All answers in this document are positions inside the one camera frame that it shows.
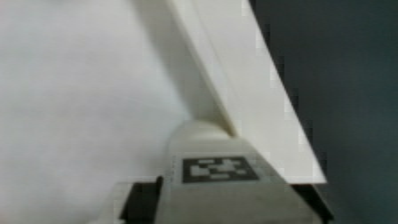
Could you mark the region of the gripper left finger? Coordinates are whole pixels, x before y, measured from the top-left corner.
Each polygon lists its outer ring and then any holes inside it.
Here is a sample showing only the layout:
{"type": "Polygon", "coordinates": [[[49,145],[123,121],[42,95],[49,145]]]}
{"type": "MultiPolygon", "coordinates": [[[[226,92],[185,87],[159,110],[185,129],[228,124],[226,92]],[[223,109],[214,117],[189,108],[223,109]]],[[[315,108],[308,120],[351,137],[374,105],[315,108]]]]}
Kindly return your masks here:
{"type": "Polygon", "coordinates": [[[162,185],[162,176],[154,182],[134,184],[120,215],[123,224],[155,224],[162,185]]]}

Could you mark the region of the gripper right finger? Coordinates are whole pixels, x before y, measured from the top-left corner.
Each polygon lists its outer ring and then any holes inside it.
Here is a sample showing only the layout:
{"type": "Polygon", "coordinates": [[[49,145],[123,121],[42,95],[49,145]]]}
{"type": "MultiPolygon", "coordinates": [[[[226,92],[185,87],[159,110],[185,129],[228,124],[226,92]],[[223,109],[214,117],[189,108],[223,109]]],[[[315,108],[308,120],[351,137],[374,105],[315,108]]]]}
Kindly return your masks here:
{"type": "Polygon", "coordinates": [[[294,184],[292,188],[321,216],[322,224],[333,224],[335,214],[315,186],[312,184],[294,184]]]}

